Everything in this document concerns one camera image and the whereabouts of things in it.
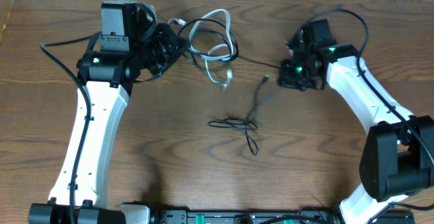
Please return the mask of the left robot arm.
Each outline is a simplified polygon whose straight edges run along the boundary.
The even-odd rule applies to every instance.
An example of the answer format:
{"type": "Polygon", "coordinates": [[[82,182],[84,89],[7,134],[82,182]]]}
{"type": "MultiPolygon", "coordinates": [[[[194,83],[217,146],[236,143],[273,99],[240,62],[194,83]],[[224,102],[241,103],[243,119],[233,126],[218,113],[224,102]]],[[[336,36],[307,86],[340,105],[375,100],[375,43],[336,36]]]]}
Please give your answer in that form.
{"type": "Polygon", "coordinates": [[[152,5],[104,1],[101,31],[70,77],[77,85],[77,112],[60,174],[44,204],[33,204],[29,223],[157,223],[140,202],[108,208],[108,175],[119,122],[142,70],[160,78],[189,45],[152,5]]]}

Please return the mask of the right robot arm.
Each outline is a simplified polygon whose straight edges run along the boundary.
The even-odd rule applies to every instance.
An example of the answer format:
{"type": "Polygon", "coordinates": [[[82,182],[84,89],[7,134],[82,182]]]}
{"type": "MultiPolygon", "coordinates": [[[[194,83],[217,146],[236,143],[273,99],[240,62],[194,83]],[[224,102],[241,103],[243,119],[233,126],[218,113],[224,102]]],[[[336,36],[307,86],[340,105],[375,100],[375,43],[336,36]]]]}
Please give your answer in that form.
{"type": "Polygon", "coordinates": [[[359,163],[360,185],[330,223],[374,223],[388,209],[433,187],[433,118],[417,117],[375,79],[361,52],[337,44],[326,19],[308,21],[287,42],[277,83],[283,88],[330,86],[348,104],[367,134],[359,163]]]}

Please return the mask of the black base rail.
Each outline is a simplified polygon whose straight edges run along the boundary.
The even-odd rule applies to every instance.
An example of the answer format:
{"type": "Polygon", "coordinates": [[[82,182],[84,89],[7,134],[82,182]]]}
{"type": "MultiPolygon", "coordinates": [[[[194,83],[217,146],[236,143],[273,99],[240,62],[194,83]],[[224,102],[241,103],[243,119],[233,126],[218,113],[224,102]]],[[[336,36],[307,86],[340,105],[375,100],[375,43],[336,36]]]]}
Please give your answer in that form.
{"type": "Polygon", "coordinates": [[[236,224],[236,223],[346,223],[339,207],[303,207],[299,210],[189,210],[152,209],[150,224],[236,224]]]}

